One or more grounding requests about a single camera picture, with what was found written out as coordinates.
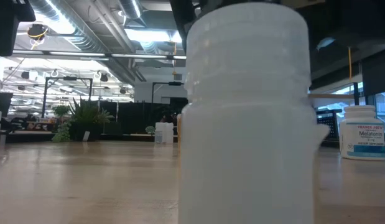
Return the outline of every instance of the wooden floor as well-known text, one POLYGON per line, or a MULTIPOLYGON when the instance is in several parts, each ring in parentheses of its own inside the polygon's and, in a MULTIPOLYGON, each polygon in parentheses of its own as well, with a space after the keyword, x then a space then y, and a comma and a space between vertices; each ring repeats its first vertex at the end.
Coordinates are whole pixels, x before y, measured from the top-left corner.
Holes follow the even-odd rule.
MULTIPOLYGON (((178 172, 176 145, 8 144, 0 149, 0 224, 177 223, 178 172)), ((385 224, 385 162, 321 149, 319 218, 385 224)))

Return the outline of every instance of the plant pot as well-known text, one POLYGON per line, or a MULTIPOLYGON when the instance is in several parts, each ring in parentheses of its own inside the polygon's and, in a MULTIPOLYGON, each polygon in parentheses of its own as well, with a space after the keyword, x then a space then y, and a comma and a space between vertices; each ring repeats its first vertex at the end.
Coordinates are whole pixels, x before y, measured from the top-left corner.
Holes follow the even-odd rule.
POLYGON ((69 135, 74 141, 82 141, 87 131, 90 132, 87 141, 95 141, 100 138, 102 127, 100 124, 82 124, 73 122, 69 129, 69 135))

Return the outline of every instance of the bottle label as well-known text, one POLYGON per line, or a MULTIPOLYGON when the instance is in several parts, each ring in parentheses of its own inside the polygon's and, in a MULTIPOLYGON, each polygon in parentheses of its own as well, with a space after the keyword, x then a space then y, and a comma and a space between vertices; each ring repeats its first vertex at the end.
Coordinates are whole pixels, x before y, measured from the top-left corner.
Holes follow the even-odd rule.
POLYGON ((346 123, 343 150, 356 157, 385 157, 384 126, 379 123, 346 123))

